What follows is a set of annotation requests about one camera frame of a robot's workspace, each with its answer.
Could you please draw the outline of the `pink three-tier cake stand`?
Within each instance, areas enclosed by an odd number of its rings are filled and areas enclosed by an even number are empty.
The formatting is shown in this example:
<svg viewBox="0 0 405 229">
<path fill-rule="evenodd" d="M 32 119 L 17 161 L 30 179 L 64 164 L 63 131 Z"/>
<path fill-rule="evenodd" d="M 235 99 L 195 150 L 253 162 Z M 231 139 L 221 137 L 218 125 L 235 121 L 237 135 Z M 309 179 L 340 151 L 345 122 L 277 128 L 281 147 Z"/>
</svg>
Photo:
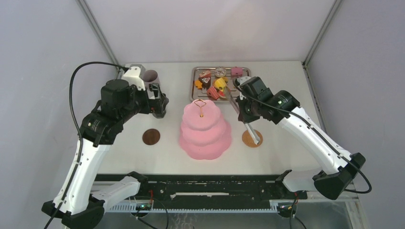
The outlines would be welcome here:
<svg viewBox="0 0 405 229">
<path fill-rule="evenodd" d="M 180 147 L 196 160 L 220 157 L 231 145 L 231 126 L 211 100 L 186 105 L 180 126 Z"/>
</svg>

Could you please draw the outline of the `yellow cake slice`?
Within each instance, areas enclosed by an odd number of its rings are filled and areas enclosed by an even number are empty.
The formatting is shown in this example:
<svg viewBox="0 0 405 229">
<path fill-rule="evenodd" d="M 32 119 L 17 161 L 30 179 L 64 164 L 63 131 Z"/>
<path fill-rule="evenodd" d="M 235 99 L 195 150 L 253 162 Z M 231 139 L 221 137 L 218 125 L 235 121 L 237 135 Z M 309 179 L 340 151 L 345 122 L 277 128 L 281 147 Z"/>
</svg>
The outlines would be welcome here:
<svg viewBox="0 0 405 229">
<path fill-rule="evenodd" d="M 225 79 L 225 77 L 222 78 L 218 78 L 216 79 L 216 81 L 213 83 L 214 87 L 218 90 L 223 92 L 224 89 L 227 88 L 227 80 Z"/>
</svg>

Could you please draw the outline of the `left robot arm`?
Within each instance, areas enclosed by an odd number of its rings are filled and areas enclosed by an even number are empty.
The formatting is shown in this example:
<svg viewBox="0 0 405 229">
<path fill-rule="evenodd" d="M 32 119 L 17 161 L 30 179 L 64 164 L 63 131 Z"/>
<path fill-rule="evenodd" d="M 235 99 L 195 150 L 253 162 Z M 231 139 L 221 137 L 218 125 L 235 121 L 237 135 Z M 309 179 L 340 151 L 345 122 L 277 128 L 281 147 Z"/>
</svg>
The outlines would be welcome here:
<svg viewBox="0 0 405 229">
<path fill-rule="evenodd" d="M 59 218 L 69 229 L 92 229 L 104 213 L 119 202 L 149 194 L 144 177 L 131 172 L 122 180 L 97 192 L 92 185 L 102 161 L 124 124 L 137 114 L 151 114 L 161 119 L 169 102 L 159 83 L 142 79 L 145 68 L 140 64 L 122 67 L 123 76 L 110 80 L 101 88 L 101 98 L 82 121 L 75 122 L 77 149 L 67 177 L 58 195 L 42 206 L 50 218 Z"/>
</svg>

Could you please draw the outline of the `stainless steel food tongs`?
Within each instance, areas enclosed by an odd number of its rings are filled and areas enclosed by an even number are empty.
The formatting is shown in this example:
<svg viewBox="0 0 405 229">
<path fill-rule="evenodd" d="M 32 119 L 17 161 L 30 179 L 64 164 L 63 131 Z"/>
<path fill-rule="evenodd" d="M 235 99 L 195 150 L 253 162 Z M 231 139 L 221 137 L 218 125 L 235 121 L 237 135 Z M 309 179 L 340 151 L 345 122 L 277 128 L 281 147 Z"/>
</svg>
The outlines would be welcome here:
<svg viewBox="0 0 405 229">
<path fill-rule="evenodd" d="M 239 115 L 240 114 L 240 109 L 239 106 L 236 102 L 236 100 L 232 97 L 230 89 L 228 86 L 225 86 L 225 88 L 223 89 L 223 93 L 226 97 L 226 99 L 229 101 L 229 103 L 231 104 L 231 106 L 233 107 L 233 109 L 235 110 L 235 112 Z M 250 135 L 250 138 L 253 141 L 253 144 L 255 146 L 259 146 L 261 143 L 261 138 L 259 137 L 259 135 L 257 134 L 257 132 L 255 131 L 255 129 L 249 124 L 249 123 L 244 123 L 247 132 Z"/>
</svg>

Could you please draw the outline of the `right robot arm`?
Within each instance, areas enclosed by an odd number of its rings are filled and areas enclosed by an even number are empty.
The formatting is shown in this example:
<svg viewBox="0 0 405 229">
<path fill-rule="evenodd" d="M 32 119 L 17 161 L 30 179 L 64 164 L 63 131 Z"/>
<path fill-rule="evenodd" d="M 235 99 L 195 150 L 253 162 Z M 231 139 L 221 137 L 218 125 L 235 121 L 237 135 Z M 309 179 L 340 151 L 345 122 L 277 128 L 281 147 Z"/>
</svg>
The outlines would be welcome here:
<svg viewBox="0 0 405 229">
<path fill-rule="evenodd" d="M 325 198 L 336 200 L 360 175 L 372 190 L 368 178 L 361 171 L 366 159 L 361 153 L 352 154 L 332 140 L 306 113 L 300 102 L 288 91 L 274 94 L 260 77 L 240 77 L 233 80 L 239 96 L 231 99 L 238 112 L 238 120 L 246 127 L 260 118 L 273 122 L 295 137 L 315 158 L 320 170 L 287 170 L 276 185 L 281 198 L 289 198 L 298 191 L 317 191 Z"/>
</svg>

